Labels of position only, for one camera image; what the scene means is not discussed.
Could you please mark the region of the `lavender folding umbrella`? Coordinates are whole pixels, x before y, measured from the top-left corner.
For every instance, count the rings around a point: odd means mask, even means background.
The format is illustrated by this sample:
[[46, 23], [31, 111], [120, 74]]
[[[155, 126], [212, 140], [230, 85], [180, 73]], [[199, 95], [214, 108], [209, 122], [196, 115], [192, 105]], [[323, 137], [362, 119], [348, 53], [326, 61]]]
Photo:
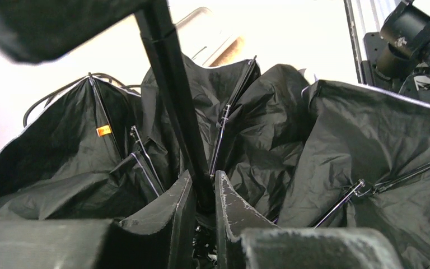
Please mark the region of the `lavender folding umbrella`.
[[151, 69], [139, 88], [88, 75], [0, 151], [0, 221], [121, 221], [188, 172], [190, 268], [217, 266], [214, 177], [280, 228], [367, 228], [401, 268], [430, 268], [430, 102], [407, 93], [430, 56], [430, 18], [402, 1], [376, 67], [387, 88], [308, 83], [255, 59], [203, 68], [180, 50], [166, 1], [0, 1], [0, 49], [55, 60], [129, 15]]

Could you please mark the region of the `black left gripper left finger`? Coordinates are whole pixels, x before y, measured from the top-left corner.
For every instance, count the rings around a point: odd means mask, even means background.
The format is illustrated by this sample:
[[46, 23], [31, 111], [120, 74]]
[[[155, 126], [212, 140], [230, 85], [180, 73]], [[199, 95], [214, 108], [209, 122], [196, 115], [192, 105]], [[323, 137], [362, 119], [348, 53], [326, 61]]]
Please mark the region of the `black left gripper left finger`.
[[195, 194], [188, 172], [121, 220], [0, 221], [0, 268], [190, 268]]

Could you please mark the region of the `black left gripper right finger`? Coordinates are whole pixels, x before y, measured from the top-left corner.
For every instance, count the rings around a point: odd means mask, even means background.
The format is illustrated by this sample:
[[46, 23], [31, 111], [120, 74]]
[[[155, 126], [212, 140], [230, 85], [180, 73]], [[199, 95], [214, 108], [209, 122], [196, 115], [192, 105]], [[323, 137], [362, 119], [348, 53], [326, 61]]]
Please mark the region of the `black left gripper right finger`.
[[367, 228], [280, 228], [214, 177], [218, 268], [401, 268], [391, 243]]

